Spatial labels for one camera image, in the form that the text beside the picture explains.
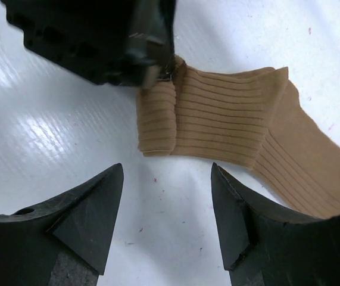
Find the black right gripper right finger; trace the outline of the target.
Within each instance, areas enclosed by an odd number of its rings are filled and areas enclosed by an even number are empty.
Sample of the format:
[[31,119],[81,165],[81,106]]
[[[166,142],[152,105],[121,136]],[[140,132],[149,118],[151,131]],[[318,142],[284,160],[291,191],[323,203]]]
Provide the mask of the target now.
[[216,164],[211,191],[232,285],[340,285],[340,215],[318,219],[291,210]]

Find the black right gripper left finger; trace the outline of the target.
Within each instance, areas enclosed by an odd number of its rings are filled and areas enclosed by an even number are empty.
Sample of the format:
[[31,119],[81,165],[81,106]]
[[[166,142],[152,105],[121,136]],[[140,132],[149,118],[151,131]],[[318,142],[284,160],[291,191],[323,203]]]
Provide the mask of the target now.
[[117,163],[49,200],[0,214],[0,285],[96,285],[123,180]]

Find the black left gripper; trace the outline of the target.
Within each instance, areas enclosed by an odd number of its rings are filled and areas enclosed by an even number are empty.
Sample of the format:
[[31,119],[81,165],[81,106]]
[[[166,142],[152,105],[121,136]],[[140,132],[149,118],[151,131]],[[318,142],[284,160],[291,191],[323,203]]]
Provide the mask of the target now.
[[146,86],[175,71],[176,1],[2,1],[26,49],[96,85]]

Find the brown sock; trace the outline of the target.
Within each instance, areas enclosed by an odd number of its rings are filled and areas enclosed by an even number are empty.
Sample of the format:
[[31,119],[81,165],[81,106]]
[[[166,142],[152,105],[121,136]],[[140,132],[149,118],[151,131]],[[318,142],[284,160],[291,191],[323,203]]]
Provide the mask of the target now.
[[340,215],[340,148],[300,106],[287,67],[208,73],[177,57],[174,79],[136,97],[146,157],[237,164],[307,215]]

